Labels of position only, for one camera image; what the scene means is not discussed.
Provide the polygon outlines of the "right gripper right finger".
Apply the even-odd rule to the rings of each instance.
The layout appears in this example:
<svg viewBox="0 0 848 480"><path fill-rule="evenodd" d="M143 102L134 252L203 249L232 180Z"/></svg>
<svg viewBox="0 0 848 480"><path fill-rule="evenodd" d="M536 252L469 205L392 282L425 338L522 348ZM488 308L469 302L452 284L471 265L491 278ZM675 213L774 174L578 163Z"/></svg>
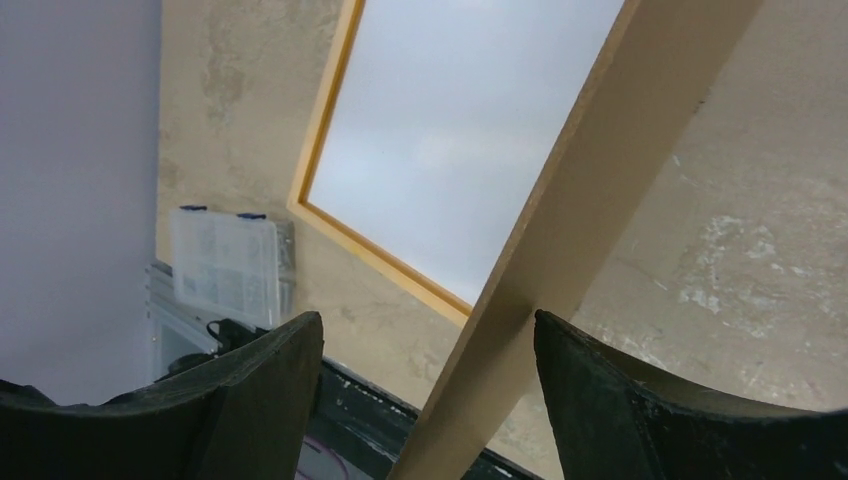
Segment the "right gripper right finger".
<svg viewBox="0 0 848 480"><path fill-rule="evenodd" d="M847 413L751 400L535 314L534 352L568 479L843 479Z"/></svg>

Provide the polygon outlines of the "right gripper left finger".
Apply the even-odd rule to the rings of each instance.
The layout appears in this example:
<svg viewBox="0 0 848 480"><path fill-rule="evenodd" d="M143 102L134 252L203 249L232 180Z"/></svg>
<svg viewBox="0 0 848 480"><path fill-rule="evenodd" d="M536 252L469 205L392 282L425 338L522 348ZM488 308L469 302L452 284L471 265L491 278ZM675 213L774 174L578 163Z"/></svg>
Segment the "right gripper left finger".
<svg viewBox="0 0 848 480"><path fill-rule="evenodd" d="M1 385L5 479L291 479L323 353L303 313L215 359L101 405Z"/></svg>

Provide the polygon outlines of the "brown backing board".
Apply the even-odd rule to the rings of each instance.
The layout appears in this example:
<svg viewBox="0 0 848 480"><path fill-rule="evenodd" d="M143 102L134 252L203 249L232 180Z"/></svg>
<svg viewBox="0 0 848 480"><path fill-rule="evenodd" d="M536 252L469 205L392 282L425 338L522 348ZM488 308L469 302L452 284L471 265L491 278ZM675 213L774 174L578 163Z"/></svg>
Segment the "brown backing board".
<svg viewBox="0 0 848 480"><path fill-rule="evenodd" d="M575 313L756 1L627 1L497 259L393 479L459 479L536 375L534 312Z"/></svg>

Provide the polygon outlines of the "orange wooden picture frame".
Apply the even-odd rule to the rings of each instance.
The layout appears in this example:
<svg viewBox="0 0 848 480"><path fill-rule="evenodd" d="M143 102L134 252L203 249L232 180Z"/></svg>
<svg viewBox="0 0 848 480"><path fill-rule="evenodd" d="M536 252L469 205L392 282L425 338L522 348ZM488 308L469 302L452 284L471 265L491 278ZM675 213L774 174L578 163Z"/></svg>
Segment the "orange wooden picture frame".
<svg viewBox="0 0 848 480"><path fill-rule="evenodd" d="M364 0L342 3L286 205L296 217L453 324L463 327L472 311L470 304L308 200L365 6Z"/></svg>

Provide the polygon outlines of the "photo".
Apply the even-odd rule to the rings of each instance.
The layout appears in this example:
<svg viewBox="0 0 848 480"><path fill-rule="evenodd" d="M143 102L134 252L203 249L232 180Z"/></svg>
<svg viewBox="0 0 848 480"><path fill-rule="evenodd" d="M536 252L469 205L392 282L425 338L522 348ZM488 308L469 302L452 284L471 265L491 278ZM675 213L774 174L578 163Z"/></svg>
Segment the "photo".
<svg viewBox="0 0 848 480"><path fill-rule="evenodd" d="M309 202L475 303L621 8L366 2Z"/></svg>

